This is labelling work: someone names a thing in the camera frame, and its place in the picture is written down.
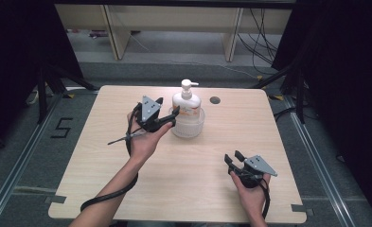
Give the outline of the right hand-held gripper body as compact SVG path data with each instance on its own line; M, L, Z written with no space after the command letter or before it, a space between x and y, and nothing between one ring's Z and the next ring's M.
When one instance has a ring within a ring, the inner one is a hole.
M228 166L228 173L231 171L235 172L242 184L247 188L258 186L264 174L277 176L277 172L260 155L246 158L242 163L243 168L239 168L234 164Z

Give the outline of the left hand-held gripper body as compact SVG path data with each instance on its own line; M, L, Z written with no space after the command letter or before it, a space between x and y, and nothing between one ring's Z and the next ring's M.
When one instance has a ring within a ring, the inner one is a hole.
M142 102L137 107L136 122L145 131L156 132L163 125L168 122L172 123L172 126L176 124L176 116L172 113L163 118L159 118L159 113L162 105L159 105L155 100L148 96L142 97Z

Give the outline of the white pump bottle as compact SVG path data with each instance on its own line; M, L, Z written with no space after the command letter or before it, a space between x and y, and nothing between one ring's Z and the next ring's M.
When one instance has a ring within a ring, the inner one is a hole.
M187 124L197 124L201 113L201 99L191 91L192 86L197 86L198 82L190 79L183 79L181 82L182 91L172 96L172 108L179 107L179 114L176 120Z

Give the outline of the person's right hand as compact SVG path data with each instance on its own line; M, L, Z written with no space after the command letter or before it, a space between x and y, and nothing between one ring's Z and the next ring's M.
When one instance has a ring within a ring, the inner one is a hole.
M241 206L251 222L258 222L263 219L262 211L265 202L264 190L259 186L254 188L245 187L235 172L231 171L230 176L238 190Z

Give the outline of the person's left hand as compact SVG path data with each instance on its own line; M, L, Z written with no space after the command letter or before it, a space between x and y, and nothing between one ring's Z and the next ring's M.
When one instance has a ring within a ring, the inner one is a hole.
M155 152L159 140L172 128L168 122L156 132L145 132L131 139L131 155L129 163L142 166Z

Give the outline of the grey tape piece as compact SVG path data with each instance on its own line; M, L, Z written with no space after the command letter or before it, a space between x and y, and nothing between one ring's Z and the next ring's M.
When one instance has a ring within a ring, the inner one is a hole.
M302 204L292 204L291 205L293 212L305 213L307 216L313 216L314 212L312 209L306 208Z
M64 196L47 196L44 200L45 203L64 203L66 197Z

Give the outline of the light wooden shelf unit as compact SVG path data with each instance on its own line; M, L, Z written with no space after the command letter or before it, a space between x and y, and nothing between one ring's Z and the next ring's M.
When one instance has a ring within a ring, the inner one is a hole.
M74 5L55 6L67 29L105 30L113 55L123 58L133 31L220 33L224 57L232 61L240 33L280 35L291 12L288 9L198 8Z

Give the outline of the dark curtain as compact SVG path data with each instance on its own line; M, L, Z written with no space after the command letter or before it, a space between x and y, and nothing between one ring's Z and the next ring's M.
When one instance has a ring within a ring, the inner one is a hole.
M273 68L292 62L324 14L303 72L317 112L372 207L372 0L295 0Z
M39 77L57 93L86 84L54 1L0 0L0 139Z

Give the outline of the metal floor rail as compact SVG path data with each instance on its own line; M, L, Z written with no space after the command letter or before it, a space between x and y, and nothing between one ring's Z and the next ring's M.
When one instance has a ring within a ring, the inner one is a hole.
M328 200L335 212L335 215L341 223L341 226L356 227L356 222L353 219L335 182L330 176L329 171L322 160L319 151L310 136L310 133L307 130L307 127L301 122L296 113L291 114L291 119L310 157L317 176L328 196Z
M14 163L13 168L9 172L9 175L4 180L3 184L0 186L0 216L3 210L5 209L16 184L21 179L21 176L23 175L27 167L27 164L29 163L34 153L34 150L36 146L39 144L45 132L45 129L49 124L49 120L52 117L53 113L55 112L57 105L61 102L62 97L63 94L58 94L54 95L51 98L50 104L46 108L46 114L43 120L36 125L20 156L18 157L17 161Z

